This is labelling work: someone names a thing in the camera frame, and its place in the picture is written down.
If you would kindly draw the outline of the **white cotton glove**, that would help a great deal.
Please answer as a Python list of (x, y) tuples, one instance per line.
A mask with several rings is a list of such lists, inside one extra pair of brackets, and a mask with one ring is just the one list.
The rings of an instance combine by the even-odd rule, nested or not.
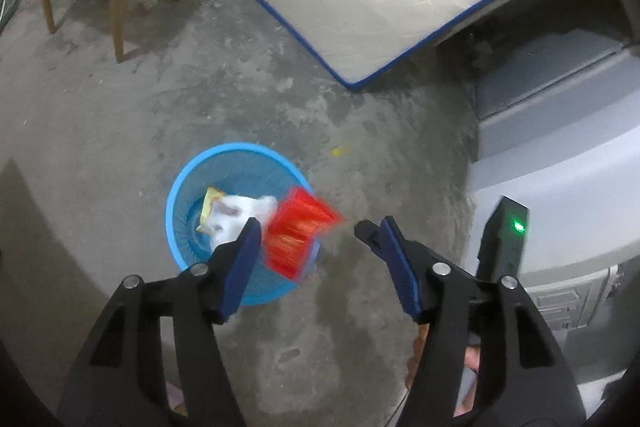
[(255, 218), (265, 232), (278, 207), (273, 196), (250, 198), (240, 195), (224, 195), (213, 205), (212, 214), (207, 220), (212, 234), (209, 247), (214, 251), (218, 246), (234, 242), (240, 236), (246, 222)]

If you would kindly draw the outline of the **red snack wrapper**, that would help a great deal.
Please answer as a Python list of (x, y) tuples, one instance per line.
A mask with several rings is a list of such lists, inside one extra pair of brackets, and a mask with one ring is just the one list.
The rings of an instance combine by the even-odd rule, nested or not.
[(314, 242), (343, 222), (323, 199), (299, 185), (288, 191), (273, 213), (262, 239), (266, 265), (295, 281), (306, 268)]

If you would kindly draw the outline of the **blue plastic trash basket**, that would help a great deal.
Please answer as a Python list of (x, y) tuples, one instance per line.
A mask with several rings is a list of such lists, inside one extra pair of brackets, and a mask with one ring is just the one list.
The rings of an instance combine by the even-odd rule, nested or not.
[(292, 162), (268, 147), (228, 143), (195, 156), (166, 202), (166, 237), (179, 269), (208, 261), (216, 247), (239, 237), (251, 217), (266, 225), (296, 186), (311, 190)]

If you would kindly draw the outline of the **black device green light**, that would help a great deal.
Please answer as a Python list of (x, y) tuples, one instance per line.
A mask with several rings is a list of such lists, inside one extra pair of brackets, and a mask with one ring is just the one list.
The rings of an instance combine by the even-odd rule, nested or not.
[(499, 282), (503, 277), (518, 277), (526, 233), (528, 209), (509, 197), (502, 196), (488, 219), (475, 276), (486, 282)]

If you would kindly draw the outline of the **yellow wrapper in basket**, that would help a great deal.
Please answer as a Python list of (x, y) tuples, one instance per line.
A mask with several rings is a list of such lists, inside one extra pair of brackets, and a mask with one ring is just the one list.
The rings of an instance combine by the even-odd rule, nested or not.
[(207, 224), (207, 220), (212, 214), (213, 205), (215, 204), (215, 202), (223, 197), (224, 192), (219, 191), (218, 188), (214, 186), (207, 187), (202, 202), (200, 217), (198, 217), (198, 226), (196, 227), (196, 231), (207, 235), (212, 234), (212, 231), (210, 231), (209, 225)]

